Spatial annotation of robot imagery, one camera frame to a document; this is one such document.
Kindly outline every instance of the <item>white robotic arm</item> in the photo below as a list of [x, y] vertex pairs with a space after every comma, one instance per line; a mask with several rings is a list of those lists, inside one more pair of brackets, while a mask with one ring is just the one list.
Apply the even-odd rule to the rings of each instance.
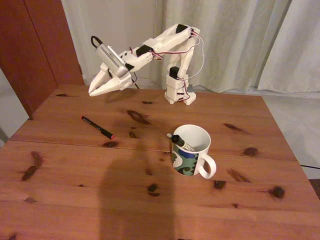
[[[102, 59], [100, 72], [89, 87], [90, 96], [98, 96], [116, 90], [123, 90], [132, 84], [130, 72], [135, 72], [153, 59], [161, 60], [164, 54], [172, 54], [168, 65], [166, 99], [171, 103], [183, 100], [187, 105], [195, 99], [195, 93], [188, 93], [189, 67], [194, 46], [200, 43], [200, 32], [195, 27], [175, 24], [156, 38], [150, 38], [141, 47], [124, 51], [117, 55], [110, 46], [105, 46], [101, 40], [92, 36], [92, 45]], [[168, 52], [175, 47], [175, 52]]]

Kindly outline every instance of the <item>mug pattern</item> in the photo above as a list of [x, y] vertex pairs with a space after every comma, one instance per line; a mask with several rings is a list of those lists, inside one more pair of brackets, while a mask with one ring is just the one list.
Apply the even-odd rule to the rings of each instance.
[[178, 173], [192, 176], [195, 174], [195, 169], [198, 161], [199, 153], [188, 153], [182, 151], [173, 144], [173, 151], [171, 155], [171, 162]]

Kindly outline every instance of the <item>red wire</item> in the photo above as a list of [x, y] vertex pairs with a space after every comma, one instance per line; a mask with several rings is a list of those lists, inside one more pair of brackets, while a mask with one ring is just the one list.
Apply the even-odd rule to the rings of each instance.
[[187, 92], [187, 87], [186, 87], [186, 82], [183, 81], [183, 86], [184, 86], [184, 90], [185, 90], [185, 93], [188, 95], [188, 97], [186, 99], [179, 99], [177, 102], [182, 102], [182, 101], [185, 101], [185, 100], [188, 100], [190, 98], [190, 95], [188, 94]]
[[155, 53], [154, 51], [150, 51], [150, 52], [153, 54], [153, 56], [156, 56], [156, 57], [159, 58], [157, 60], [162, 60], [163, 59], [162, 56], [160, 56], [159, 54]]
[[203, 40], [202, 36], [200, 36], [200, 35], [199, 35], [198, 33], [196, 33], [195, 31], [193, 31], [192, 34], [193, 34], [193, 35], [196, 35], [197, 37], [199, 37], [199, 38], [201, 38], [201, 39]]
[[162, 52], [154, 52], [155, 54], [185, 54], [189, 52], [192, 48], [194, 48], [197, 45], [193, 45], [192, 47], [189, 48], [187, 51], [162, 51]]

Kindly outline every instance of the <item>black marker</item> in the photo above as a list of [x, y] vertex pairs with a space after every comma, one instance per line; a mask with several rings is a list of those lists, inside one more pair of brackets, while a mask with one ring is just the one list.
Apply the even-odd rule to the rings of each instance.
[[186, 143], [179, 135], [172, 135], [170, 133], [167, 134], [167, 137], [171, 139], [174, 144], [177, 144], [179, 147], [183, 148], [184, 150], [190, 152], [196, 152], [196, 150]]
[[95, 124], [93, 121], [91, 121], [89, 118], [86, 118], [85, 116], [81, 117], [82, 120], [86, 121], [88, 124], [90, 124], [91, 126], [95, 127], [96, 129], [98, 129], [103, 135], [105, 135], [107, 138], [109, 139], [113, 139], [115, 137], [115, 135], [113, 135], [111, 132], [108, 132], [107, 130], [105, 130], [104, 128], [100, 127], [99, 125]]

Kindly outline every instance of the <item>floor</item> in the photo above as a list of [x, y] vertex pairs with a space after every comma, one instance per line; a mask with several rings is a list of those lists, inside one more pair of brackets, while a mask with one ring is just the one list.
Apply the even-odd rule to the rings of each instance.
[[[263, 99], [300, 164], [320, 168], [320, 99], [274, 95]], [[320, 169], [302, 168], [308, 179], [320, 179]]]

